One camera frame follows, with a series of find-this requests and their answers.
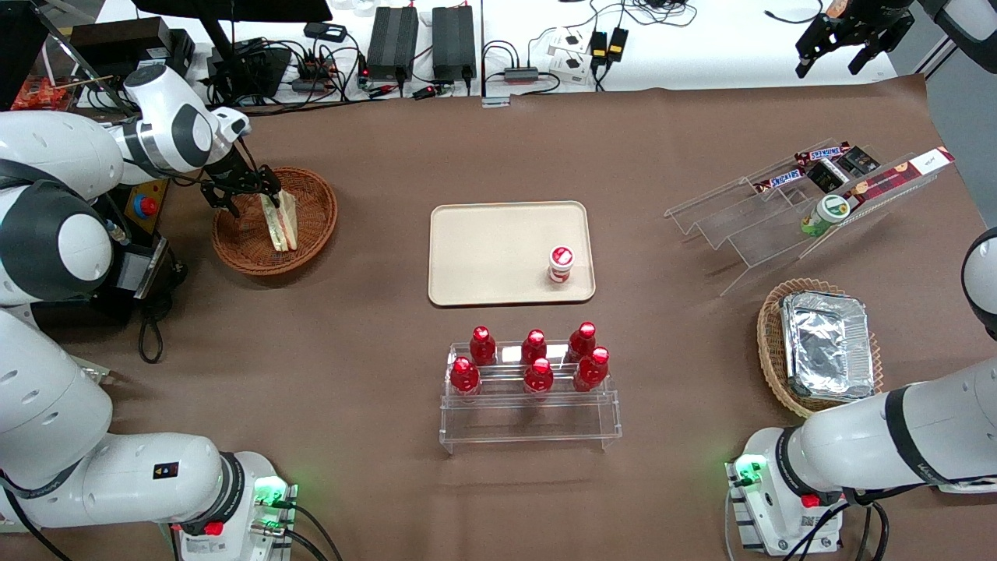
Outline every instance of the black power adapter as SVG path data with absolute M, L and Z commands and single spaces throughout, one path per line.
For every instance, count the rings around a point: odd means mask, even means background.
M 306 23 L 305 37 L 319 41 L 342 43 L 346 39 L 346 26 L 322 22 Z

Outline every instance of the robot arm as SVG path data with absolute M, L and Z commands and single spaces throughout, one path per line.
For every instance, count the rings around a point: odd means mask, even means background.
M 918 0 L 955 44 L 988 72 L 997 73 L 997 0 Z M 801 78 L 813 62 L 837 48 L 862 45 L 848 69 L 858 72 L 891 52 L 914 23 L 914 0 L 834 0 L 797 42 Z

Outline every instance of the clear acrylic stand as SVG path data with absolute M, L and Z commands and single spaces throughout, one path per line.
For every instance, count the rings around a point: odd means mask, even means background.
M 499 342 L 497 362 L 480 366 L 482 392 L 453 392 L 450 369 L 458 356 L 471 356 L 466 342 L 454 343 L 447 357 L 440 405 L 440 443 L 451 454 L 456 444 L 601 440 L 606 449 L 623 435 L 619 396 L 610 374 L 598 387 L 575 391 L 576 362 L 567 362 L 567 341 L 547 342 L 554 386 L 543 396 L 523 393 L 525 366 L 519 364 L 521 341 Z
M 830 146 L 839 146 L 839 142 L 827 139 L 807 151 Z M 882 162 L 873 148 L 861 148 L 875 160 Z M 861 178 L 851 180 L 831 193 L 844 195 L 859 182 L 904 164 L 914 157 L 913 153 L 908 153 Z M 942 167 L 867 201 L 823 236 L 813 238 L 801 230 L 800 222 L 825 195 L 814 182 L 803 178 L 760 194 L 753 187 L 754 183 L 785 173 L 795 165 L 793 158 L 787 158 L 665 213 L 665 217 L 674 220 L 684 235 L 688 236 L 696 231 L 713 250 L 718 250 L 724 244 L 730 244 L 735 250 L 745 269 L 721 292 L 721 296 L 738 284 L 754 281 L 805 258 L 831 239 L 839 241 L 843 236 L 840 234 L 842 231 L 851 233 L 866 230 L 881 220 L 889 210 L 895 209 L 898 199 L 931 183 L 945 169 Z M 866 228 L 853 226 L 857 222 L 862 222 Z

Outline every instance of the label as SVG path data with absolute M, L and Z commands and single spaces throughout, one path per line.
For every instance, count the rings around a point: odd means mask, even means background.
M 791 172 L 789 172 L 787 174 L 782 174 L 782 175 L 780 175 L 778 177 L 774 177 L 769 182 L 770 189 L 775 189 L 776 187 L 778 187 L 780 185 L 785 185 L 785 184 L 789 183 L 790 181 L 795 181 L 795 180 L 797 180 L 797 179 L 799 179 L 799 178 L 801 178 L 803 176 L 804 176 L 804 174 L 800 170 L 792 170 Z
M 197 553 L 206 555 L 209 553 L 221 553 L 225 551 L 225 542 L 220 539 L 210 538 L 187 538 L 184 540 L 187 553 Z
M 922 176 L 926 176 L 931 172 L 944 168 L 951 162 L 944 154 L 937 148 L 918 156 L 917 158 L 912 158 L 910 160 L 910 165 L 914 167 L 915 170 L 920 172 Z
M 139 66 L 137 68 L 145 68 L 146 66 L 156 66 L 156 65 L 166 65 L 166 59 L 148 59 L 139 61 Z
M 153 466 L 153 479 L 169 479 L 176 477 L 180 471 L 179 462 L 158 463 Z

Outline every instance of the power supply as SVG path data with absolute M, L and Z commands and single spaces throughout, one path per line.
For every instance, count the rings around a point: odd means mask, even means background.
M 419 15 L 415 8 L 378 8 L 367 51 L 369 79 L 391 82 L 411 79 L 418 38 Z
M 453 82 L 478 75 L 471 6 L 433 8 L 433 74 L 437 80 Z

